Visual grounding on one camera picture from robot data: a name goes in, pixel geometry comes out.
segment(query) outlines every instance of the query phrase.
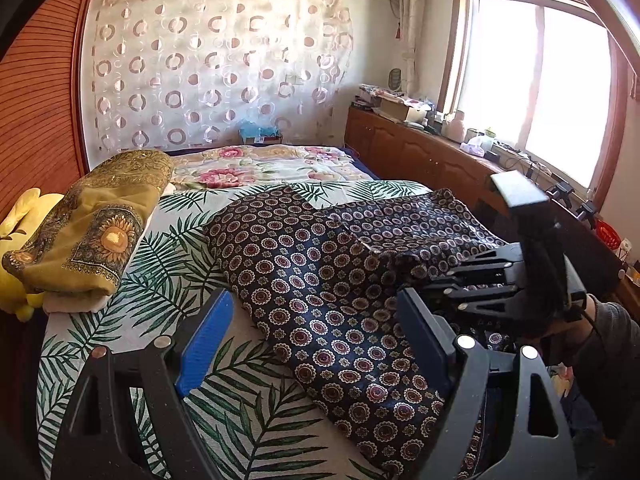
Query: person's arm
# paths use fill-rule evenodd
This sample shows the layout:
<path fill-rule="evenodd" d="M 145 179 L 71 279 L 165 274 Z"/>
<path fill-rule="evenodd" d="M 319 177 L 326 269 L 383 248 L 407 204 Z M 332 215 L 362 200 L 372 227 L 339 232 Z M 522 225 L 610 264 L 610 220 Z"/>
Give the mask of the person's arm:
<path fill-rule="evenodd" d="M 564 334 L 564 363 L 573 366 L 607 438 L 616 439 L 640 400 L 640 327 L 620 305 L 592 296 L 586 312 L 602 340 L 587 320 L 577 321 Z"/>

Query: metal screw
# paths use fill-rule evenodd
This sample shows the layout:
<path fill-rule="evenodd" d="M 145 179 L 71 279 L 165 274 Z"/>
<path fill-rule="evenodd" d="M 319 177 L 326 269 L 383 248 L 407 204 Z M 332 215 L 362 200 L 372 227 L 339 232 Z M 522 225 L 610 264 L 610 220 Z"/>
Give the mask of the metal screw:
<path fill-rule="evenodd" d="M 466 348 L 467 350 L 473 348 L 476 345 L 475 340 L 468 335 L 458 336 L 458 339 L 456 339 L 456 341 L 458 342 L 458 346 Z"/>
<path fill-rule="evenodd" d="M 535 359 L 538 357 L 538 351 L 533 348 L 533 346 L 523 346 L 522 347 L 522 355 L 527 359 Z"/>
<path fill-rule="evenodd" d="M 104 346 L 97 346 L 93 350 L 91 350 L 91 357 L 94 359 L 100 359 L 107 355 L 107 349 Z"/>
<path fill-rule="evenodd" d="M 171 338 L 167 335 L 159 335 L 154 339 L 156 348 L 167 348 L 171 344 Z"/>

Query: white curtain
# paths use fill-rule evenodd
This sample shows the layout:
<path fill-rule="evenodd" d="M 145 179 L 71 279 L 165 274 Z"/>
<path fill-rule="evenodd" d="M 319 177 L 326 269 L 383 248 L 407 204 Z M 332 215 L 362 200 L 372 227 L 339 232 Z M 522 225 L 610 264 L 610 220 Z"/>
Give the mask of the white curtain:
<path fill-rule="evenodd" d="M 92 0 L 89 15 L 82 114 L 96 163 L 237 144 L 240 120 L 326 142 L 353 45 L 341 0 Z"/>
<path fill-rule="evenodd" d="M 402 90 L 413 96 L 418 89 L 415 51 L 422 33 L 424 0 L 400 0 L 400 40 L 402 43 Z"/>

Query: bedsheet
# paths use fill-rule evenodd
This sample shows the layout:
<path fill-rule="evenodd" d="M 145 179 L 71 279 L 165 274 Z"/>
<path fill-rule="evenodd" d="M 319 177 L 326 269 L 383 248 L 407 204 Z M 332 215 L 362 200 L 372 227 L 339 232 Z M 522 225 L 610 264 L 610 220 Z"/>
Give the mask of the bedsheet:
<path fill-rule="evenodd" d="M 429 191 L 415 182 L 383 180 L 289 185 L 314 208 Z M 105 344 L 114 352 L 129 351 L 162 333 L 172 334 L 215 287 L 227 286 L 207 250 L 204 226 L 232 201 L 278 186 L 191 190 L 163 197 L 108 306 L 96 314 L 49 317 L 36 396 L 38 443 L 47 477 L 62 417 L 91 349 Z M 263 339 L 238 302 L 204 382 L 185 399 L 222 476 L 386 478 L 308 399 Z M 144 395 L 132 388 L 131 397 L 151 471 L 169 478 Z"/>
<path fill-rule="evenodd" d="M 225 146 L 174 158 L 178 189 L 220 189 L 321 180 L 370 180 L 342 150 L 327 146 Z"/>

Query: yellow plush toy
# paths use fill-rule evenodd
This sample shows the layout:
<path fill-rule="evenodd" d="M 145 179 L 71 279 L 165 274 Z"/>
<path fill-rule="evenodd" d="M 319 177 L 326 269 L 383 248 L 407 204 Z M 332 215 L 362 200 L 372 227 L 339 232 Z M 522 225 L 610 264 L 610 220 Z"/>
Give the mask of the yellow plush toy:
<path fill-rule="evenodd" d="M 20 196 L 0 223 L 0 260 L 5 252 L 22 248 L 62 197 L 57 193 L 40 196 L 38 188 Z M 27 294 L 22 283 L 0 265 L 0 308 L 20 321 L 28 321 L 33 309 L 41 306 L 42 294 Z"/>

